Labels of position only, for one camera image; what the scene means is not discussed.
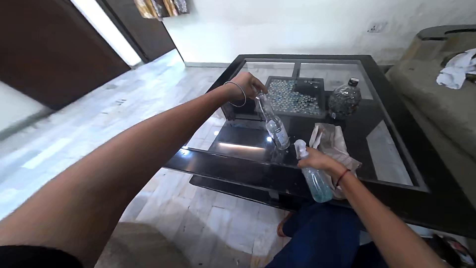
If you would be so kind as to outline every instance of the brown wooden door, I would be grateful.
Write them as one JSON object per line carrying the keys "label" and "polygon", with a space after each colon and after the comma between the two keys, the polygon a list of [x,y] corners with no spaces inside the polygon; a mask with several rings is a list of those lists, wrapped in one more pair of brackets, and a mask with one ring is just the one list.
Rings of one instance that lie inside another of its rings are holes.
{"label": "brown wooden door", "polygon": [[49,108],[128,70],[68,0],[0,1],[0,81]]}
{"label": "brown wooden door", "polygon": [[151,62],[175,48],[164,24],[143,18],[134,0],[98,0],[98,3],[144,62]]}

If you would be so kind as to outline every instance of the decorative glass pebble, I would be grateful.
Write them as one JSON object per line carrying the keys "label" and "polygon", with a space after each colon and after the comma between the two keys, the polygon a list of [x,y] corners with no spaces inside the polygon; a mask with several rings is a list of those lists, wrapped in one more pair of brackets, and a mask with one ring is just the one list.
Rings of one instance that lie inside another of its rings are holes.
{"label": "decorative glass pebble", "polygon": [[294,92],[295,83],[294,80],[271,80],[267,98],[270,100],[273,109],[288,113],[321,114],[317,98]]}

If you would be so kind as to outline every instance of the glass tabletop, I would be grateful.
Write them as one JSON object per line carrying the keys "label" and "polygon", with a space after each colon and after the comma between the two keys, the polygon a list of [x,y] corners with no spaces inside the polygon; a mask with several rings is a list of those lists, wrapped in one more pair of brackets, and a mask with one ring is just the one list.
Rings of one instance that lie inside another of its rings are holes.
{"label": "glass tabletop", "polygon": [[[342,127],[349,155],[362,163],[357,170],[360,179],[424,188],[360,61],[247,61],[237,71],[250,72],[267,86],[268,100],[283,121],[291,145],[286,150],[276,149],[257,101],[248,100],[245,106],[233,108],[234,120],[227,121],[220,110],[214,113],[188,142],[188,148],[296,167],[293,143],[297,139],[308,143],[315,123],[334,124]],[[355,113],[334,120],[329,116],[328,99],[350,78],[359,79],[362,100]]]}

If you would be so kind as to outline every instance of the clear glass bottle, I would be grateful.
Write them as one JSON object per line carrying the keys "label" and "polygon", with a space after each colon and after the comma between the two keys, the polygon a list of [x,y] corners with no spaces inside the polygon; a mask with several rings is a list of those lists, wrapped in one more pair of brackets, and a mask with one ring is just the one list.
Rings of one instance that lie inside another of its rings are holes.
{"label": "clear glass bottle", "polygon": [[329,115],[334,119],[345,119],[353,114],[358,107],[362,96],[357,86],[358,79],[351,78],[347,84],[334,90],[329,97]]}
{"label": "clear glass bottle", "polygon": [[274,140],[276,148],[279,150],[287,149],[290,141],[283,122],[274,114],[273,107],[271,107],[271,104],[263,92],[259,93],[256,98],[266,119],[266,129],[268,130],[269,136]]}

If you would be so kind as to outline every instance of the forearm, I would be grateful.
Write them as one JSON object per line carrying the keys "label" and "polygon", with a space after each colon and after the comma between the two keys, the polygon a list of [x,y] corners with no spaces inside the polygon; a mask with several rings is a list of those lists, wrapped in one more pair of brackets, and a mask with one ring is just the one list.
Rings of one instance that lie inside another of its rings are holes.
{"label": "forearm", "polygon": [[390,267],[445,267],[423,239],[351,173],[339,185]]}
{"label": "forearm", "polygon": [[124,208],[230,99],[230,86],[140,122],[73,164],[0,222],[0,245],[56,247],[93,266]]}

